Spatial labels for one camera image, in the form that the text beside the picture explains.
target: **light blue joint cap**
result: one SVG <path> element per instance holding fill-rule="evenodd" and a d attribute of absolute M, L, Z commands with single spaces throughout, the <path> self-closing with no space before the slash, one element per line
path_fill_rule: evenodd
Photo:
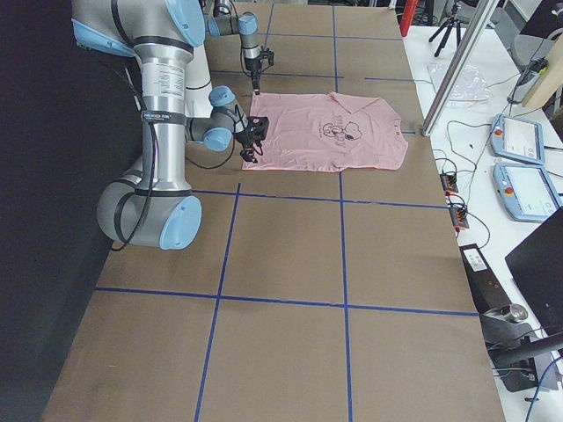
<path fill-rule="evenodd" d="M 179 32 L 192 47 L 203 45 L 205 19 L 198 0 L 165 0 L 168 13 Z"/>
<path fill-rule="evenodd" d="M 243 35 L 252 35 L 258 32 L 258 17 L 248 11 L 238 18 L 238 32 Z"/>
<path fill-rule="evenodd" d="M 213 107 L 223 107 L 235 100 L 235 94 L 228 86 L 217 86 L 209 93 L 209 103 Z"/>
<path fill-rule="evenodd" d="M 161 249 L 184 249 L 195 239 L 201 223 L 201 202 L 184 198 L 172 211 L 160 234 Z"/>
<path fill-rule="evenodd" d="M 232 133 L 224 127 L 213 127 L 203 136 L 203 145 L 215 152 L 225 151 L 230 144 Z"/>
<path fill-rule="evenodd" d="M 127 45 L 122 42 L 108 37 L 104 33 L 96 31 L 82 22 L 72 19 L 72 27 L 74 30 L 74 37 L 77 39 L 80 46 L 91 48 L 92 50 L 98 50 L 102 53 L 108 53 L 110 55 L 135 57 L 135 51 L 133 51 L 133 48 L 127 47 Z"/>
<path fill-rule="evenodd" d="M 208 19 L 208 31 L 209 31 L 209 35 L 211 35 L 212 37 L 221 36 L 221 33 L 219 32 L 219 26 L 217 26 L 215 18 Z"/>

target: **camera tripod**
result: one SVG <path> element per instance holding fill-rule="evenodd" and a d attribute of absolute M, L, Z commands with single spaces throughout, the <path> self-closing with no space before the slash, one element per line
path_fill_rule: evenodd
<path fill-rule="evenodd" d="M 434 53 L 434 57 L 440 55 L 440 51 L 442 51 L 442 49 L 446 46 L 446 43 L 448 42 L 448 37 L 450 36 L 451 33 L 451 29 L 454 26 L 456 27 L 457 46 L 459 47 L 459 43 L 461 42 L 461 22 L 457 18 L 457 12 L 459 11 L 459 9 L 461 9 L 461 6 L 459 5 L 458 1 L 459 0 L 454 0 L 453 5 L 451 6 L 451 16 L 438 28 L 438 30 L 434 33 L 434 35 L 432 35 L 428 40 L 428 42 L 432 42 L 438 36 L 438 34 L 441 31 L 443 31 L 444 28 L 446 28 L 446 33 L 443 35 L 442 41 L 440 42 L 438 49 Z"/>

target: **black monitor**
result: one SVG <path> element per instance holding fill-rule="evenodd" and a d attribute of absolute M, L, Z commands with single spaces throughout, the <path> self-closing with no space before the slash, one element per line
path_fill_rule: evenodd
<path fill-rule="evenodd" d="M 506 257 L 514 281 L 548 334 L 563 325 L 563 208 Z"/>

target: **cardboard table surface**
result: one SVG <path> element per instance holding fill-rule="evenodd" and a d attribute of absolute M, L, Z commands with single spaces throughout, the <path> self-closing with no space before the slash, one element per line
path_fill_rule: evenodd
<path fill-rule="evenodd" d="M 187 165 L 201 232 L 182 251 L 110 255 L 43 420 L 502 420 L 394 11 L 237 8 L 275 51 L 263 91 L 384 98 L 403 167 Z M 238 43 L 206 48 L 213 84 L 248 110 Z"/>

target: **robot label sticker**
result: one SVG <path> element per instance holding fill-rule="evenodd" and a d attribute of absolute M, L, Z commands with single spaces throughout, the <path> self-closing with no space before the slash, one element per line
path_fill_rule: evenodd
<path fill-rule="evenodd" d="M 178 66 L 143 64 L 143 96 L 169 97 L 184 101 L 185 75 Z"/>

